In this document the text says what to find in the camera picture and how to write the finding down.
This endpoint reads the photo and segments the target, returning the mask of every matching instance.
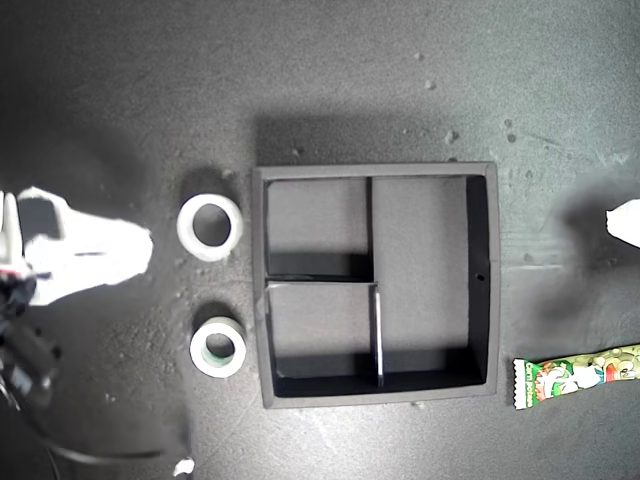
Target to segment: gray table surface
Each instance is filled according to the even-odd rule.
[[[640,196],[637,2],[5,0],[0,61],[0,188],[50,189],[155,241],[146,275],[25,320],[65,352],[45,418],[57,438],[144,448],[184,433],[188,410],[197,479],[640,477],[638,384],[516,412],[509,370],[514,356],[640,342],[640,250],[604,229],[607,208]],[[499,168],[497,393],[264,410],[251,168],[448,158]],[[202,189],[247,216],[223,263],[197,262],[175,234]],[[249,353],[212,380],[186,358],[187,331],[225,311]],[[0,476],[50,478],[0,412]],[[61,463],[67,478],[170,477]]]

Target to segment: black compartment organizer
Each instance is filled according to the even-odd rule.
[[[497,195],[491,163],[256,169],[265,407],[494,393]]]

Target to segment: white tape roll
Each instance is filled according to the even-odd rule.
[[[207,338],[211,335],[224,335],[233,344],[233,353],[228,357],[214,355],[207,348]],[[196,331],[191,338],[191,360],[198,370],[215,378],[227,378],[242,367],[247,356],[247,345],[244,343],[244,329],[227,317],[214,317]]]
[[[207,245],[196,236],[193,221],[198,211],[206,205],[221,208],[229,217],[229,236],[222,245]],[[238,206],[227,197],[206,193],[187,200],[178,214],[177,227],[180,243],[189,253],[205,262],[217,262],[228,257],[231,250],[238,245],[243,229],[242,214]]]

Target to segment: black cable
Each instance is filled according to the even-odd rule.
[[[49,462],[51,462],[51,470],[53,471],[53,479],[54,480],[62,480],[62,477],[60,476],[60,470],[58,470],[58,464],[56,463],[56,459],[53,458],[53,454],[51,453],[51,450],[49,450],[48,448],[45,448],[46,452],[47,452],[47,456],[49,457]]]
[[[14,399],[18,402],[18,395],[16,395],[15,391],[11,391]],[[25,423],[31,428],[33,433],[35,433],[36,437],[42,442],[45,446],[49,454],[54,453],[60,457],[66,458],[67,460],[71,460],[72,462],[83,463],[85,465],[121,465],[128,464],[133,462],[140,462],[144,460],[155,460],[158,458],[162,458],[167,456],[167,452],[164,450],[149,450],[146,452],[132,452],[132,453],[117,453],[117,454],[90,454],[85,452],[80,452],[78,450],[74,450],[72,448],[67,448],[62,446],[59,442],[54,440],[47,431],[40,425],[38,421],[36,421],[35,416],[30,411],[29,407],[24,404],[18,404],[20,417],[25,421]]]

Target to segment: green snack package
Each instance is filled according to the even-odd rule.
[[[517,358],[514,405],[516,410],[543,400],[616,380],[640,378],[640,345],[612,348],[592,355],[533,363]]]

